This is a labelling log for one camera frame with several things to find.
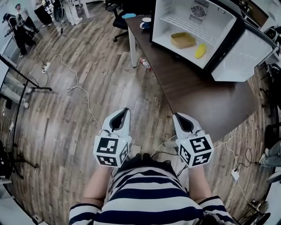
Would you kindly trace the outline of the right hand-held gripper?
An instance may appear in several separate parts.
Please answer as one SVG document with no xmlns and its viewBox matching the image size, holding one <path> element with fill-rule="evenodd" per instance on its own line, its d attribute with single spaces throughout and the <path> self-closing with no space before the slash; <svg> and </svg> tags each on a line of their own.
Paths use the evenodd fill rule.
<svg viewBox="0 0 281 225">
<path fill-rule="evenodd" d="M 177 154 L 189 168 L 210 162 L 214 147 L 210 135 L 201 130 L 199 122 L 183 113 L 173 115 Z"/>
</svg>

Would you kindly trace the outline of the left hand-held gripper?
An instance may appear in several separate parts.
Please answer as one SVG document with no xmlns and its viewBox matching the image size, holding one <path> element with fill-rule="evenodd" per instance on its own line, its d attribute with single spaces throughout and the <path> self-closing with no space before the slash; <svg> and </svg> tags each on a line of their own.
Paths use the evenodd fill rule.
<svg viewBox="0 0 281 225">
<path fill-rule="evenodd" d="M 130 131 L 131 111 L 122 108 L 105 118 L 102 131 L 95 137 L 93 155 L 99 165 L 120 168 L 130 152 L 130 136 L 121 137 L 109 131 Z"/>
</svg>

